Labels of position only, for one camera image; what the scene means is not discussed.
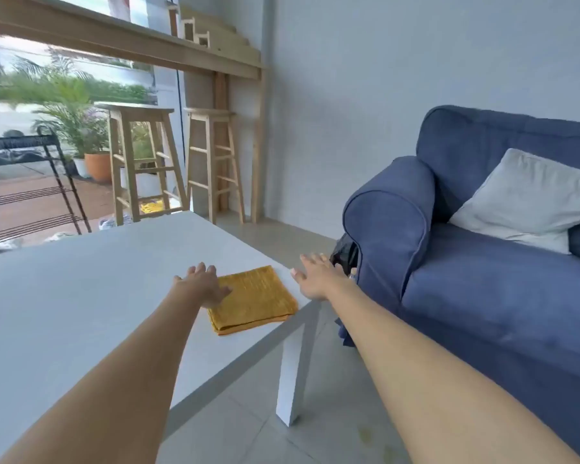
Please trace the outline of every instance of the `forearm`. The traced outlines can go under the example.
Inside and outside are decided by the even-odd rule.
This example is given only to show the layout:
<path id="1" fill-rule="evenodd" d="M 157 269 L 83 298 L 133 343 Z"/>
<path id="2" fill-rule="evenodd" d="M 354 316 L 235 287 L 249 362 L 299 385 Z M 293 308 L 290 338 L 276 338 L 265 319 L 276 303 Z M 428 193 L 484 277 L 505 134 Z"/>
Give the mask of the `forearm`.
<path id="1" fill-rule="evenodd" d="M 155 462 L 178 366 L 200 307 L 170 295 L 46 412 L 0 464 Z"/>
<path id="2" fill-rule="evenodd" d="M 413 462 L 580 462 L 505 390 L 370 300 L 352 283 L 328 295 Z"/>

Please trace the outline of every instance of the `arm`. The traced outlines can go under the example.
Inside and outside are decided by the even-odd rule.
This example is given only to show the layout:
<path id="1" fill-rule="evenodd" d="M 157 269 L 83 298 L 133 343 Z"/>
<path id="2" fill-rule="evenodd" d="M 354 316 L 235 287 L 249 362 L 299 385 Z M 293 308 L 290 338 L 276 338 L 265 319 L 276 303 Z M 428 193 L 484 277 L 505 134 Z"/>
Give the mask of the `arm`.
<path id="1" fill-rule="evenodd" d="M 49 409 L 0 464 L 154 464 L 180 359 L 202 305 L 217 305 L 214 266 L 174 277 L 159 307 Z"/>
<path id="2" fill-rule="evenodd" d="M 423 258 L 434 198 L 432 171 L 416 156 L 402 156 L 357 190 L 344 208 L 344 228 L 361 251 L 357 282 L 387 309 L 400 302 Z"/>
<path id="3" fill-rule="evenodd" d="M 505 390 L 372 301 L 326 256 L 301 260 L 294 279 L 333 305 L 415 464 L 580 463 Z"/>

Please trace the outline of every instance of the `folded towel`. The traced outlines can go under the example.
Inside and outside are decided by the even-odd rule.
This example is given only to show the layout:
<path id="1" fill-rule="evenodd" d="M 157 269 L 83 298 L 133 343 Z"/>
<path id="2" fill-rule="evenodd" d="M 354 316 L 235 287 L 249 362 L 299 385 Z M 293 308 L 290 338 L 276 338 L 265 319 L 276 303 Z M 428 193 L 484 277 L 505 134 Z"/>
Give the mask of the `folded towel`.
<path id="1" fill-rule="evenodd" d="M 221 276 L 219 284 L 231 286 L 232 293 L 208 310 L 217 335 L 286 320 L 298 310 L 296 300 L 270 265 Z"/>

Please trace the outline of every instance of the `bar stool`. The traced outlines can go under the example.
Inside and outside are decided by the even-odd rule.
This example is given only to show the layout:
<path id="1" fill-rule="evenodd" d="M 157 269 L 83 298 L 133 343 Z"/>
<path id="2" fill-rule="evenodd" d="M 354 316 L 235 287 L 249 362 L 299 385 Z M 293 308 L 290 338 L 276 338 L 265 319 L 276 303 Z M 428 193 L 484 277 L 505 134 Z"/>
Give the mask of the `bar stool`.
<path id="1" fill-rule="evenodd" d="M 174 109 L 164 109 L 148 104 L 128 104 L 124 102 L 95 102 L 94 107 L 109 111 L 108 114 L 108 133 L 110 162 L 112 166 L 112 191 L 114 192 L 114 214 L 116 215 L 116 225 L 121 226 L 123 221 L 123 208 L 128 208 L 131 213 L 133 222 L 136 223 L 143 218 L 158 217 L 168 215 L 175 211 L 189 209 L 189 199 L 185 193 L 185 186 L 180 174 L 178 154 L 176 153 L 176 144 L 172 134 L 172 125 L 170 124 L 170 114 Z M 145 122 L 148 126 L 148 133 L 153 148 L 154 156 L 152 158 L 134 159 L 133 158 L 133 140 L 131 139 L 131 123 Z M 119 153 L 118 133 L 121 135 L 123 154 Z M 168 153 L 163 152 L 162 133 L 165 134 Z M 166 165 L 166 160 L 170 160 L 170 165 Z M 154 168 L 136 168 L 136 164 L 155 163 Z M 121 186 L 121 163 L 124 164 L 127 175 L 127 194 L 128 200 L 122 197 Z M 174 171 L 178 195 L 168 191 L 167 171 Z M 150 197 L 138 196 L 137 180 L 135 176 L 143 172 L 156 172 L 161 187 L 160 195 Z M 180 202 L 179 207 L 170 208 L 169 198 L 175 198 Z M 151 213 L 140 214 L 140 203 L 151 199 L 161 199 L 163 210 L 153 211 Z"/>
<path id="2" fill-rule="evenodd" d="M 237 192 L 237 199 L 239 203 L 239 219 L 241 224 L 245 223 L 245 208 L 243 204 L 243 190 L 240 183 L 240 169 L 236 158 L 236 148 L 234 146 L 234 133 L 232 126 L 233 112 L 224 111 L 221 109 L 195 109 L 185 108 L 187 113 L 187 120 L 189 124 L 189 133 L 187 137 L 186 147 L 186 175 L 187 175 L 187 200 L 191 197 L 191 190 L 193 186 L 201 187 L 208 190 L 208 218 L 212 224 L 217 220 L 218 199 L 217 196 L 225 194 L 226 192 Z M 201 121 L 205 123 L 206 128 L 206 148 L 198 148 L 192 146 L 191 125 L 193 121 Z M 216 122 L 223 122 L 227 125 L 228 144 L 220 145 L 215 143 L 215 126 Z M 217 155 L 217 150 L 224 150 L 225 153 Z M 202 184 L 191 178 L 191 151 L 198 151 L 207 156 L 207 177 L 208 183 Z M 223 160 L 230 160 L 232 169 L 234 170 L 234 178 L 220 176 L 217 173 L 217 163 Z M 217 179 L 224 180 L 230 183 L 230 186 L 218 189 Z"/>

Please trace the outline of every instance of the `hand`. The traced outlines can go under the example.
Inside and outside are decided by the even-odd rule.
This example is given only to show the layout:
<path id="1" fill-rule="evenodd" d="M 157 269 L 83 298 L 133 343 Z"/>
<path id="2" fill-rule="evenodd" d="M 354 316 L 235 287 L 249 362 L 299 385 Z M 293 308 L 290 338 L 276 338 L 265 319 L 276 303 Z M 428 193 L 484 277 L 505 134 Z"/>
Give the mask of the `hand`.
<path id="1" fill-rule="evenodd" d="M 177 299 L 195 296 L 202 307 L 215 307 L 230 292 L 232 292 L 232 288 L 229 286 L 219 286 L 215 266 L 210 265 L 206 270 L 206 265 L 201 262 L 197 267 L 189 267 L 185 278 L 174 277 L 174 284 L 168 296 Z"/>
<path id="2" fill-rule="evenodd" d="M 309 299 L 326 299 L 329 290 L 334 289 L 336 284 L 348 282 L 341 265 L 333 266 L 325 254 L 301 254 L 301 262 L 305 273 L 295 268 L 290 273 L 301 287 L 301 293 Z"/>

